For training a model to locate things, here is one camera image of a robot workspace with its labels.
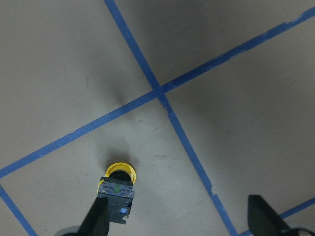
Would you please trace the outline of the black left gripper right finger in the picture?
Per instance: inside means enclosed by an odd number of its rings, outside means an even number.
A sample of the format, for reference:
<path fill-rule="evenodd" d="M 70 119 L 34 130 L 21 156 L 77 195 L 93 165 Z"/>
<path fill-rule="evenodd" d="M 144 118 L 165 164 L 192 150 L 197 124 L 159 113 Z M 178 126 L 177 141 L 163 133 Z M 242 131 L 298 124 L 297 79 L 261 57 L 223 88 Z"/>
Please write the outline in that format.
<path fill-rule="evenodd" d="M 248 227 L 253 236 L 280 236 L 290 227 L 260 195 L 248 196 Z"/>

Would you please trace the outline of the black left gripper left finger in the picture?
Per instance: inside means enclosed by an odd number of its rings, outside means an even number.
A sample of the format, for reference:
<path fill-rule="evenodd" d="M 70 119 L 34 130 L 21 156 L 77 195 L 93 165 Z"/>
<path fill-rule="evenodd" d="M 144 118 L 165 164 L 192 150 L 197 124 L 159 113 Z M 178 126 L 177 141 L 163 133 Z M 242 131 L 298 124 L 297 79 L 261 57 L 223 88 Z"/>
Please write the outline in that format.
<path fill-rule="evenodd" d="M 109 232 L 109 217 L 108 199 L 96 197 L 77 235 L 107 236 Z"/>

